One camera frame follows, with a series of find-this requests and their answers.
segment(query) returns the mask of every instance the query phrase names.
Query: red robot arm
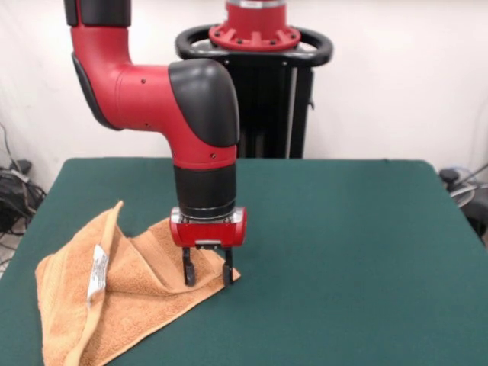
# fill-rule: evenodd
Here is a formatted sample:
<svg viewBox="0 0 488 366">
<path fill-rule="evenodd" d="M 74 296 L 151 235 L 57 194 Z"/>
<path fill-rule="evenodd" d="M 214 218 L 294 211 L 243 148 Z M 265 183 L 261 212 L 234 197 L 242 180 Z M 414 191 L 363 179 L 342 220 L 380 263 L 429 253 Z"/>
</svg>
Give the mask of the red robot arm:
<svg viewBox="0 0 488 366">
<path fill-rule="evenodd" d="M 193 284 L 194 278 L 186 275 L 193 271 L 189 247 L 206 242 L 229 247 L 243 241 L 246 216 L 237 215 L 243 221 L 229 225 L 236 216 L 239 140 L 232 79 L 223 66 L 209 59 L 169 66 L 132 64 L 127 29 L 130 0 L 64 2 L 72 27 L 75 70 L 97 121 L 114 130 L 160 132 L 169 142 L 180 214 L 178 222 L 172 223 L 172 233 L 176 244 L 185 248 L 185 280 Z M 205 225 L 213 225 L 214 230 L 206 230 Z M 233 227 L 242 235 L 224 240 L 232 237 Z M 228 267 L 232 283 L 232 264 Z"/>
</svg>

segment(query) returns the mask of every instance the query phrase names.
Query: black joint cover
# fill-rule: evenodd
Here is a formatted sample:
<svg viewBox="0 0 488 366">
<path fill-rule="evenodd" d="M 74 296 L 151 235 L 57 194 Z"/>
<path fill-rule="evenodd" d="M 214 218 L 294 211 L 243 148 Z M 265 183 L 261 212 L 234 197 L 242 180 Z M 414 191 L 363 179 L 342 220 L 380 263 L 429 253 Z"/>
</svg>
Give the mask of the black joint cover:
<svg viewBox="0 0 488 366">
<path fill-rule="evenodd" d="M 100 107 L 98 106 L 97 98 L 95 97 L 95 93 L 93 92 L 93 88 L 91 87 L 92 84 L 90 84 L 90 79 L 88 78 L 88 75 L 86 75 L 82 64 L 78 61 L 74 54 L 72 55 L 72 58 L 73 63 L 75 64 L 76 75 L 78 76 L 79 83 L 82 86 L 83 95 L 85 96 L 88 106 L 93 113 L 93 116 L 102 126 L 119 131 L 120 128 L 112 126 L 110 122 L 108 122 L 107 118 L 105 118 Z"/>
<path fill-rule="evenodd" d="M 84 25 L 129 27 L 130 0 L 79 0 Z"/>
<path fill-rule="evenodd" d="M 212 59 L 169 65 L 169 80 L 188 126 L 207 145 L 239 142 L 239 109 L 230 74 Z"/>
<path fill-rule="evenodd" d="M 66 12 L 66 23 L 72 27 L 76 27 L 78 25 L 76 0 L 64 0 L 64 10 Z"/>
<path fill-rule="evenodd" d="M 211 220 L 232 212 L 236 203 L 236 165 L 190 170 L 175 166 L 176 194 L 186 217 Z"/>
</svg>

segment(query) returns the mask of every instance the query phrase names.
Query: black stand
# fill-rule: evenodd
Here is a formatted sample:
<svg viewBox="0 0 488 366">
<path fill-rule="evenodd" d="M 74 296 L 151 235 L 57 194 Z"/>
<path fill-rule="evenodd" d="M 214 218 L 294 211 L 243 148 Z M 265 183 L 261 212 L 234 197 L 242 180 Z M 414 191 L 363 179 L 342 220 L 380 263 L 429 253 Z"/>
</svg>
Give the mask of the black stand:
<svg viewBox="0 0 488 366">
<path fill-rule="evenodd" d="M 222 49 L 208 40 L 211 26 L 181 33 L 176 50 L 182 59 L 210 58 L 224 65 L 236 87 L 240 114 L 239 157 L 302 158 L 307 112 L 312 104 L 313 71 L 332 57 L 322 34 L 298 28 L 300 46 L 283 52 L 251 53 Z"/>
</svg>

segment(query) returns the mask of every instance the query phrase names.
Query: orange towel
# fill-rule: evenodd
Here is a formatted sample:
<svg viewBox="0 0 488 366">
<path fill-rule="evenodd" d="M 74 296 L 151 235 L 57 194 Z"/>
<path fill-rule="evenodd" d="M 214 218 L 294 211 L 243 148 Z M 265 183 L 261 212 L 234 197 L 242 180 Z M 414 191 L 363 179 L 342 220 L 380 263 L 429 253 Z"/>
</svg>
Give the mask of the orange towel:
<svg viewBox="0 0 488 366">
<path fill-rule="evenodd" d="M 168 220 L 127 238 L 117 226 L 121 207 L 37 266 L 46 366 L 107 364 L 223 288 L 217 253 L 192 249 L 197 283 L 186 287 Z"/>
</svg>

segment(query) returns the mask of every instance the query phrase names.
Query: green felt surface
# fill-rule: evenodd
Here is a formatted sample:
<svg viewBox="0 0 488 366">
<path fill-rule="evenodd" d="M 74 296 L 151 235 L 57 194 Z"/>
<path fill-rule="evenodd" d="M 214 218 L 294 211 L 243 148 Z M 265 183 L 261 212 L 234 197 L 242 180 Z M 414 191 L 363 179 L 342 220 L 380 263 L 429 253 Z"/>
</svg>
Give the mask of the green felt surface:
<svg viewBox="0 0 488 366">
<path fill-rule="evenodd" d="M 115 365 L 488 363 L 488 258 L 424 162 L 239 162 L 242 279 Z M 175 206 L 168 159 L 68 161 L 0 280 L 0 364 L 38 365 L 34 269 L 123 199 L 136 235 Z"/>
</svg>

